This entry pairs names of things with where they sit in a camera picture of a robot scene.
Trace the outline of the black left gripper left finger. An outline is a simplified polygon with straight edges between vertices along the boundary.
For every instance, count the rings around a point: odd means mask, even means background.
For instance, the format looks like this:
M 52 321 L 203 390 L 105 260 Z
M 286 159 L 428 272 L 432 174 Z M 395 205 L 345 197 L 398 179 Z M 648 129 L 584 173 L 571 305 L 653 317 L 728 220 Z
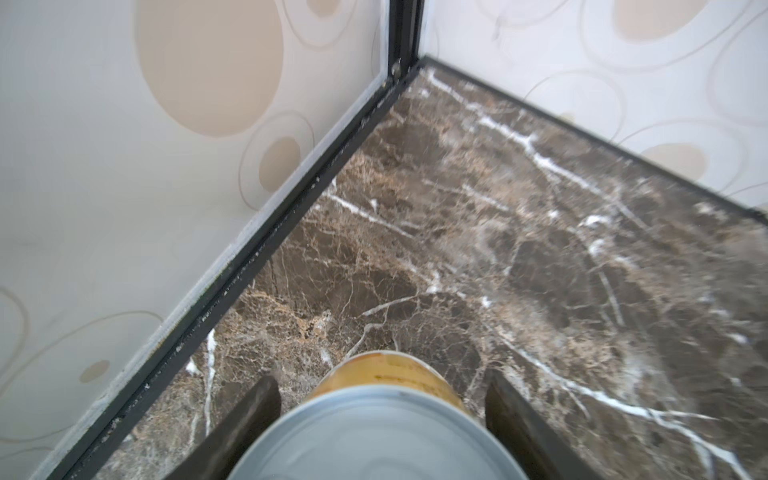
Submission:
M 248 448 L 280 416 L 278 382 L 266 375 L 166 479 L 226 479 Z

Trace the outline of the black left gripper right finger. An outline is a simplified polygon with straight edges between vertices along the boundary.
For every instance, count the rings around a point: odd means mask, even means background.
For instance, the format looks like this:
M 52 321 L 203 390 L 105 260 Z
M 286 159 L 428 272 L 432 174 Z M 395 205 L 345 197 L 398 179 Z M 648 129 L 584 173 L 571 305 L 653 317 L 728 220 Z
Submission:
M 599 480 L 592 469 L 498 370 L 485 372 L 486 428 L 530 479 Z

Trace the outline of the yellow label can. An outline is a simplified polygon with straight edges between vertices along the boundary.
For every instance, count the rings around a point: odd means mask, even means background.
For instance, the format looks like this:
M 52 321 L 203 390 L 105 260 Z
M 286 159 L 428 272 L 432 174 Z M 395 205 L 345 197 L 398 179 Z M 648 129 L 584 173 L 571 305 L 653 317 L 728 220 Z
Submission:
M 524 479 L 526 473 L 425 362 L 353 356 L 246 450 L 232 479 Z

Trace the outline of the black frame post left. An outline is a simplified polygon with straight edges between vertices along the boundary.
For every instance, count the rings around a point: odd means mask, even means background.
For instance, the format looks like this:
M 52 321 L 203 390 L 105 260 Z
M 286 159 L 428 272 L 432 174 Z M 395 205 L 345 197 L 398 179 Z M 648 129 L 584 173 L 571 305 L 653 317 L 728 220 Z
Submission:
M 403 78 L 418 62 L 424 0 L 389 0 L 388 73 Z

